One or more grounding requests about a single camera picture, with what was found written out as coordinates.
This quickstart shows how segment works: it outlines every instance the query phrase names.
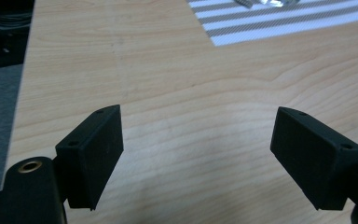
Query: wood grain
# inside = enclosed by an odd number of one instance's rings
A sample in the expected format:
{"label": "wood grain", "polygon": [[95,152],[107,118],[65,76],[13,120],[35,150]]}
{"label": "wood grain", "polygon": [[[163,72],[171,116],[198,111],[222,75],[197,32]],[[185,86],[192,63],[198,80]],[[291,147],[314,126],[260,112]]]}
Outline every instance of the wood grain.
{"label": "wood grain", "polygon": [[186,1],[36,1],[7,167],[117,104],[124,153],[69,223],[350,223],[269,143],[279,105],[358,143],[358,22],[216,48]]}

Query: screw hole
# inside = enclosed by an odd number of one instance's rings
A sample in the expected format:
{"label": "screw hole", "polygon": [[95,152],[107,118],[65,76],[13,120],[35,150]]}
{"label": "screw hole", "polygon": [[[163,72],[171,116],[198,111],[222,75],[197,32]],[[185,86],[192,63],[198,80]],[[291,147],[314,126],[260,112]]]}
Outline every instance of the screw hole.
{"label": "screw hole", "polygon": [[74,147],[74,146],[77,146],[78,144],[79,144],[78,141],[70,141],[70,142],[68,143],[68,146],[69,146],[69,147]]}
{"label": "screw hole", "polygon": [[19,168],[19,172],[22,174],[31,173],[39,169],[39,167],[41,166],[42,166],[41,161],[28,161]]}
{"label": "screw hole", "polygon": [[353,147],[349,144],[341,144],[342,149],[352,149]]}

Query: white stripe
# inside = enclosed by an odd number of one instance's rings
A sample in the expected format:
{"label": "white stripe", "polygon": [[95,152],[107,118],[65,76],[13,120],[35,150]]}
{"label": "white stripe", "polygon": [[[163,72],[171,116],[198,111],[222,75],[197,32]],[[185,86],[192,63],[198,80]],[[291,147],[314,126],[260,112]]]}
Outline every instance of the white stripe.
{"label": "white stripe", "polygon": [[285,11],[285,12],[279,12],[279,13],[273,13],[269,15],[259,15],[254,17],[247,17],[247,18],[241,18],[237,20],[231,20],[231,21],[218,21],[218,22],[212,22],[212,23],[204,23],[203,27],[205,30],[213,30],[213,29],[219,29],[219,28],[225,28],[230,26],[236,26],[236,25],[244,25],[244,24],[251,24],[261,21],[274,21],[284,18],[290,18],[290,17],[298,17],[298,16],[305,16],[305,15],[311,15],[315,13],[320,12],[328,12],[332,10],[347,8],[347,7],[355,7],[358,6],[358,3],[355,1],[351,2],[344,2],[336,5],[331,6],[319,6],[319,7],[312,7],[312,8],[304,8],[300,10],[294,10],[294,11]]}
{"label": "white stripe", "polygon": [[210,0],[210,1],[200,1],[200,2],[190,2],[188,3],[191,7],[207,7],[225,3],[232,3],[234,0]]}
{"label": "white stripe", "polygon": [[277,35],[287,35],[295,32],[308,31],[317,28],[325,28],[354,21],[358,21],[358,12],[336,16],[334,18],[321,19],[317,21],[303,21],[294,24],[270,27],[268,29],[244,31],[230,35],[214,36],[212,37],[212,41],[216,46],[222,46],[227,44],[239,43],[242,41],[256,40]]}

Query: striped pattern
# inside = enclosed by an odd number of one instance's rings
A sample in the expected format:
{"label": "striped pattern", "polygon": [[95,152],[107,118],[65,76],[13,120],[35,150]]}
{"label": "striped pattern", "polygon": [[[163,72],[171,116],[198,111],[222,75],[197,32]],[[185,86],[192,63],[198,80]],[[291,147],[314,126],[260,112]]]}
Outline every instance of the striped pattern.
{"label": "striped pattern", "polygon": [[290,7],[234,0],[187,0],[216,46],[358,21],[358,0],[301,0]]}

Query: gray stripe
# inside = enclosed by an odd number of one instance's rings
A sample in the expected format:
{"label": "gray stripe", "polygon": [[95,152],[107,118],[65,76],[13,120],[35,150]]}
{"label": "gray stripe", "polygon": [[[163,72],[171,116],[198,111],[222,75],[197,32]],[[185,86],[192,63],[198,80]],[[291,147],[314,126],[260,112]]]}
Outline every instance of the gray stripe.
{"label": "gray stripe", "polygon": [[304,16],[298,16],[298,17],[292,17],[292,18],[283,18],[283,19],[279,19],[279,20],[275,20],[275,21],[261,21],[261,22],[251,23],[251,24],[244,24],[244,25],[232,26],[232,27],[227,27],[227,28],[214,29],[214,30],[207,31],[206,33],[210,37],[218,36],[218,35],[228,35],[228,34],[234,34],[234,33],[243,32],[243,31],[266,29],[269,27],[281,26],[281,25],[297,23],[297,22],[302,22],[302,21],[315,21],[315,20],[319,20],[319,19],[341,16],[341,15],[345,15],[345,14],[349,14],[349,13],[353,13],[353,12],[358,12],[358,6],[357,7],[347,7],[347,8],[342,8],[342,9],[328,11],[328,12],[320,12],[320,13],[315,13],[315,14],[311,14],[311,15],[304,15]]}
{"label": "gray stripe", "polygon": [[193,11],[194,13],[196,12],[202,12],[202,11],[213,11],[213,10],[218,10],[218,9],[224,9],[224,8],[229,8],[229,7],[240,7],[241,5],[239,5],[236,2],[231,2],[231,3],[224,3],[224,4],[216,4],[216,5],[210,5],[210,6],[205,6],[205,7],[193,7]]}
{"label": "gray stripe", "polygon": [[243,19],[247,17],[253,17],[253,16],[261,16],[261,15],[268,15],[272,13],[279,13],[279,12],[287,12],[287,11],[294,11],[304,8],[310,8],[310,7],[323,7],[323,6],[329,6],[334,5],[337,3],[342,2],[348,2],[350,0],[337,0],[337,1],[319,1],[319,2],[312,2],[312,3],[305,3],[305,4],[297,4],[290,7],[271,7],[268,9],[262,9],[262,10],[247,10],[245,12],[239,12],[239,13],[233,13],[233,14],[226,14],[221,16],[213,16],[208,18],[199,18],[199,21],[204,23],[211,23],[211,22],[217,22],[217,21],[231,21],[236,19]]}

